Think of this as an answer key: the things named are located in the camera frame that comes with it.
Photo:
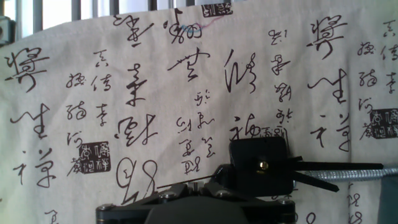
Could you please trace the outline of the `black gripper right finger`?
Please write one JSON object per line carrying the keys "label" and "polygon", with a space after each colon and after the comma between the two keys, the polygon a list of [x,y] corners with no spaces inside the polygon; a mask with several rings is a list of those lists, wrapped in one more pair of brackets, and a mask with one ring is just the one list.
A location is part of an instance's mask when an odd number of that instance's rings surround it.
{"label": "black gripper right finger", "polygon": [[261,197],[279,194],[279,187],[260,184],[225,186],[209,182],[198,189],[200,216],[210,223],[295,223],[295,202]]}

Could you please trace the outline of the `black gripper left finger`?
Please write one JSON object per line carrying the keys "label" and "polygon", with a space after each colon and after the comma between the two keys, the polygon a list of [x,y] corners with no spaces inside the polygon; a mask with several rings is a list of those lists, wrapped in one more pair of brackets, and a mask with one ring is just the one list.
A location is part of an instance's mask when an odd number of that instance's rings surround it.
{"label": "black gripper left finger", "polygon": [[145,223],[150,212],[168,202],[192,196],[195,184],[173,184],[169,188],[155,192],[150,197],[129,205],[116,206],[112,203],[96,208],[96,224]]}

